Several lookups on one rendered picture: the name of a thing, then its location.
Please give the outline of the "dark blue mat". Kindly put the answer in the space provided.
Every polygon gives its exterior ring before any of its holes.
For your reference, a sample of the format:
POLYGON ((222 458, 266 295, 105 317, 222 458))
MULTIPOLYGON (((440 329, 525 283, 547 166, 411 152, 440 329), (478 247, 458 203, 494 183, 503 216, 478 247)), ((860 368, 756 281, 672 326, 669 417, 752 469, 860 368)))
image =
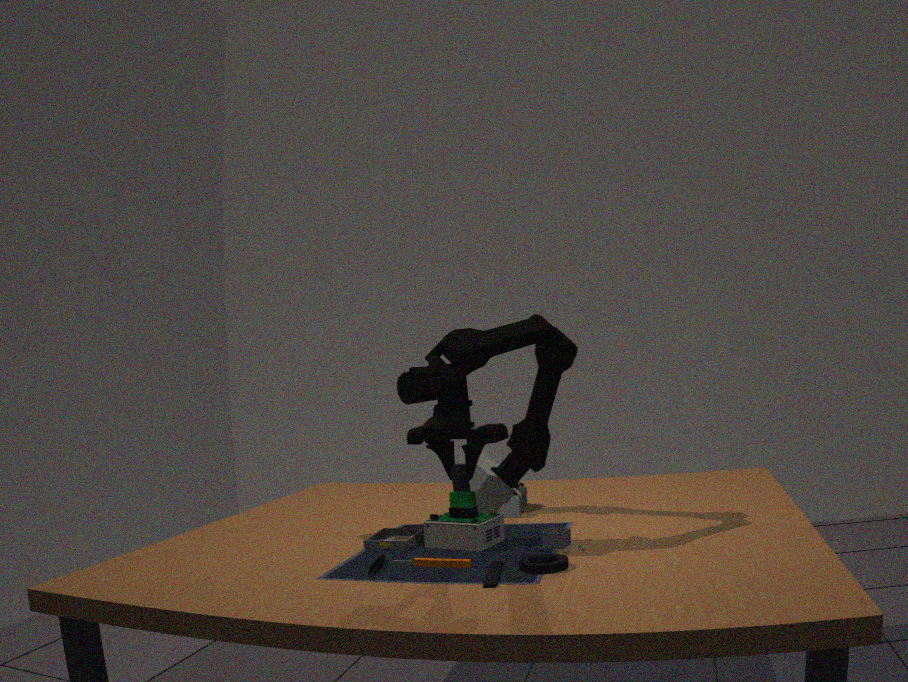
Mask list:
POLYGON ((571 528, 572 524, 573 522, 504 524, 504 540, 482 552, 425 548, 424 538, 409 550, 362 549, 316 579, 477 585, 484 584, 492 561, 503 561, 497 584, 539 584, 544 574, 529 574, 520 571, 519 560, 535 554, 556 554, 555 549, 557 548, 542 548, 542 532, 551 527, 571 528), (382 554, 385 555, 382 568, 374 575, 379 562, 368 575, 370 567, 382 554), (414 567, 414 563, 393 562, 393 560, 414 561, 415 558, 471 559, 472 566, 470 568, 414 567))

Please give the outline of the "green circuit board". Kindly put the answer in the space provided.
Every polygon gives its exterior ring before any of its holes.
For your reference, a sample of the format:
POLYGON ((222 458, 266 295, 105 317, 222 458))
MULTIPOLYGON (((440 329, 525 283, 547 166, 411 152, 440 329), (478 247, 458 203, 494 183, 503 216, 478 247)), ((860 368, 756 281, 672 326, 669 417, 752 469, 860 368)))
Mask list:
POLYGON ((485 520, 488 520, 488 519, 490 519, 490 518, 492 518, 492 517, 495 517, 495 516, 499 516, 499 515, 501 515, 501 514, 489 515, 489 513, 477 513, 477 515, 478 515, 478 517, 476 517, 476 518, 474 518, 474 519, 478 519, 478 520, 479 520, 478 522, 473 522, 473 519, 449 518, 449 512, 447 512, 447 513, 445 513, 445 514, 442 514, 442 515, 439 515, 439 516, 438 516, 438 520, 427 519, 427 521, 459 522, 459 523, 476 523, 476 524, 479 524, 479 523, 481 523, 481 522, 483 522, 483 521, 485 521, 485 520))

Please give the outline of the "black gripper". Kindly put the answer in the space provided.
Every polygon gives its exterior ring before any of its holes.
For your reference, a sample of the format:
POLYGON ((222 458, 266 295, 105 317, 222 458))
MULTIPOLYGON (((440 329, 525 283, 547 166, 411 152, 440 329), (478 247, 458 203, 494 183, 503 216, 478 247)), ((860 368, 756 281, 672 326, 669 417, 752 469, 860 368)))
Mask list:
MULTIPOLYGON (((468 396, 437 399, 437 401, 438 404, 434 405, 435 411, 441 411, 444 415, 452 415, 452 410, 458 410, 464 429, 462 434, 453 436, 451 439, 467 439, 467 444, 461 447, 465 452, 467 478, 472 480, 484 446, 488 443, 497 443, 508 438, 508 428, 504 423, 492 423, 472 429, 475 424, 471 422, 469 407, 473 406, 473 404, 468 396)), ((424 441, 422 426, 409 429, 406 438, 408 445, 422 444, 424 441)), ((455 465, 454 441, 449 441, 446 444, 428 443, 426 448, 437 454, 449 479, 452 480, 450 465, 455 465)))

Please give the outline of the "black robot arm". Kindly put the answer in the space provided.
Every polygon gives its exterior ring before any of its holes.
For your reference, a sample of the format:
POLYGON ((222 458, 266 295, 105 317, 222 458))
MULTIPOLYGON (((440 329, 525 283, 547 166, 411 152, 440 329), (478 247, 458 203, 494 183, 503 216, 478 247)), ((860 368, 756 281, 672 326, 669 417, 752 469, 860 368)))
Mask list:
MULTIPOLYGON (((400 400, 415 404, 468 396, 466 376, 486 365, 491 357, 536 344, 538 370, 525 418, 514 424, 506 445, 512 450, 490 469, 509 487, 528 471, 545 466, 551 435, 548 420, 563 372, 572 367, 578 347, 540 315, 489 330, 472 328, 449 332, 426 356, 429 365, 411 367, 397 380, 400 400), (446 364, 444 355, 451 364, 446 364)), ((463 433, 458 410, 433 417, 422 425, 425 443, 446 444, 463 433)))

